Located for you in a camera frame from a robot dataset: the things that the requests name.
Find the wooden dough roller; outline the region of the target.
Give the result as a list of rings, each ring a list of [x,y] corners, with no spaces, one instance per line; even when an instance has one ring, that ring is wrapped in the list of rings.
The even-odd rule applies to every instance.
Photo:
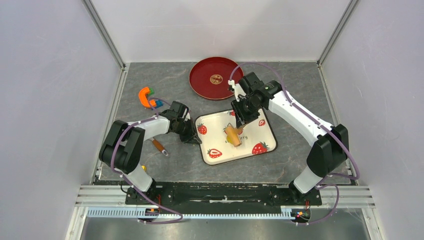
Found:
[[[242,140],[240,134],[243,132],[244,128],[237,129],[231,123],[228,123],[224,128],[223,132],[226,134],[226,140],[232,144],[235,148],[242,145]]]

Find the white strawberry tray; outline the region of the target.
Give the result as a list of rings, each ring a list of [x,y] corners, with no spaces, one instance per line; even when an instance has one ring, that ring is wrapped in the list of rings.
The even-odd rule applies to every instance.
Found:
[[[213,166],[274,151],[278,142],[271,125],[263,110],[258,113],[258,119],[239,128],[230,109],[199,116],[195,125],[204,162]]]

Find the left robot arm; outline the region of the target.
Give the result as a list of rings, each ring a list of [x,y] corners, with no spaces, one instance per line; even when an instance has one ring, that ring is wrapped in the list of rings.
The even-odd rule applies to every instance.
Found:
[[[140,164],[143,144],[168,133],[178,134],[180,141],[185,144],[202,143],[189,108],[181,102],[173,101],[169,109],[150,118],[133,122],[114,121],[98,154],[101,162],[138,189],[137,196],[145,204],[156,200],[157,191],[152,187],[154,179]]]

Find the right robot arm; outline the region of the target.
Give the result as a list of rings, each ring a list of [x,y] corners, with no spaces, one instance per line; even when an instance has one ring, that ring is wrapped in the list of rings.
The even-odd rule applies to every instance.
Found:
[[[306,201],[309,191],[348,159],[347,128],[320,120],[294,100],[280,82],[264,83],[251,72],[238,82],[230,79],[228,85],[235,96],[231,106],[237,128],[244,128],[257,120],[259,110],[266,109],[285,120],[311,146],[305,169],[290,184],[288,196],[293,203]]]

